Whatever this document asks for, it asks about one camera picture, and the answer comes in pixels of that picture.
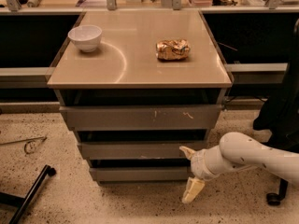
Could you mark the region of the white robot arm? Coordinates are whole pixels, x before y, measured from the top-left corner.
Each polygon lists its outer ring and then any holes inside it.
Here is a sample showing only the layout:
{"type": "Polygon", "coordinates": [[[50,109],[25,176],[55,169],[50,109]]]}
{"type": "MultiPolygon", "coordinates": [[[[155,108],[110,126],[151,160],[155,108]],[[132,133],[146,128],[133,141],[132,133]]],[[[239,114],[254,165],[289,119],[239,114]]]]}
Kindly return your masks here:
{"type": "Polygon", "coordinates": [[[179,148],[191,162],[193,177],[189,177],[182,202],[191,203],[207,181],[219,175],[263,168],[295,186],[299,185],[299,154],[268,147],[255,139],[237,132],[226,133],[217,146],[193,150],[179,148]]]}

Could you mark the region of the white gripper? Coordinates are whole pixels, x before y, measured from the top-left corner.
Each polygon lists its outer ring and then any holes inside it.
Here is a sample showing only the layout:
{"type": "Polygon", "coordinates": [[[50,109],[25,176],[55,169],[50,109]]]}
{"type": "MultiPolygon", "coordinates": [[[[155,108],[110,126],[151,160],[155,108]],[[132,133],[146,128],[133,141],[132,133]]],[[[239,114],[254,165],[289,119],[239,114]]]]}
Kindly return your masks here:
{"type": "Polygon", "coordinates": [[[212,180],[221,174],[221,153],[217,147],[198,151],[185,146],[180,146],[179,149],[191,160],[191,170],[195,176],[188,178],[182,196],[183,203],[191,203],[205,187],[204,181],[212,180]]]}

